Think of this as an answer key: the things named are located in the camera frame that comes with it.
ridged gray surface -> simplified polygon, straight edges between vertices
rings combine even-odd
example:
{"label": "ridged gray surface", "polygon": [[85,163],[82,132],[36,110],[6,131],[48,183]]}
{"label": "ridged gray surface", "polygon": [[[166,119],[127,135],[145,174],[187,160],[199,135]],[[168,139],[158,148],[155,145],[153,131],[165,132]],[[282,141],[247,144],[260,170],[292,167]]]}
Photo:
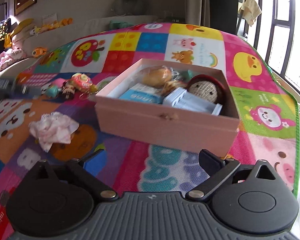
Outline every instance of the ridged gray surface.
{"label": "ridged gray surface", "polygon": [[202,203],[189,202],[179,192],[125,193],[122,199],[99,205],[77,230],[56,237],[37,238],[18,232],[13,240],[297,240],[277,236],[243,236],[218,224]]}

metal screw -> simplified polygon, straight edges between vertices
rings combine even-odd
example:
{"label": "metal screw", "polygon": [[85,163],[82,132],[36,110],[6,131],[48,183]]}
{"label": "metal screw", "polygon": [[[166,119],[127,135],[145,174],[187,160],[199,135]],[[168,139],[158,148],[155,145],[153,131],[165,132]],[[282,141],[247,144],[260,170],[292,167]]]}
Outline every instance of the metal screw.
{"label": "metal screw", "polygon": [[117,193],[113,190],[104,190],[100,193],[100,195],[103,198],[114,198],[117,195]]}
{"label": "metal screw", "polygon": [[191,190],[188,192],[188,195],[192,198],[202,198],[204,193],[201,190]]}

open storage box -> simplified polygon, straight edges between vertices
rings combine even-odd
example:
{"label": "open storage box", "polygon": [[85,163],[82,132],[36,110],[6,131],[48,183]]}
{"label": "open storage box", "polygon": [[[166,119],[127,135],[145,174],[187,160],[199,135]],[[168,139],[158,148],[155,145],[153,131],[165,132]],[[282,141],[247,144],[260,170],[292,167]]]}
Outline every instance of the open storage box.
{"label": "open storage box", "polygon": [[[178,71],[192,70],[194,75],[207,74],[226,88],[226,100],[219,116],[160,104],[119,99],[136,84],[130,78],[140,70],[165,65]],[[199,153],[208,149],[225,157],[238,133],[240,116],[229,85],[221,70],[177,62],[141,59],[96,95],[96,112],[102,132]]]}

green leaf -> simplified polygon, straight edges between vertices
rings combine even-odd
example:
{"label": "green leaf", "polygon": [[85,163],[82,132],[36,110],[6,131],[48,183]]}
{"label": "green leaf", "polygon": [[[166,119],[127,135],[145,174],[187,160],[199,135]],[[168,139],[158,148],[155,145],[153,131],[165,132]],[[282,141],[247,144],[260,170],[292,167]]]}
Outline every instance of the green leaf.
{"label": "green leaf", "polygon": [[100,53],[99,53],[98,51],[94,51],[94,52],[92,53],[92,59],[93,59],[94,61],[98,61],[99,58],[100,58]]}

colorful play mat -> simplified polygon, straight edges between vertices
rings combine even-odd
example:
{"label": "colorful play mat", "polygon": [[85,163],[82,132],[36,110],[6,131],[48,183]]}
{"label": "colorful play mat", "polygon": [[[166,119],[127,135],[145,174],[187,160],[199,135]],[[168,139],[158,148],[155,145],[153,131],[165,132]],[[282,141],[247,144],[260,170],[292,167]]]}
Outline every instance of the colorful play mat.
{"label": "colorful play mat", "polygon": [[[258,53],[239,37],[182,24],[146,24],[72,41],[41,57],[19,74],[24,84],[44,91],[56,78],[86,73],[104,87],[141,58],[220,69],[240,111],[239,133],[228,152],[244,164],[266,159],[297,194],[299,119],[296,100],[274,81]],[[116,137],[99,131],[94,103],[42,95],[35,100],[0,102],[0,198],[11,193],[40,159],[52,164],[92,155],[86,167],[119,194],[124,191],[181,191],[209,176],[198,154]],[[54,144],[46,153],[29,135],[28,124],[58,111],[80,123],[71,144]],[[102,155],[93,155],[98,149]],[[13,229],[0,202],[0,240]]]}

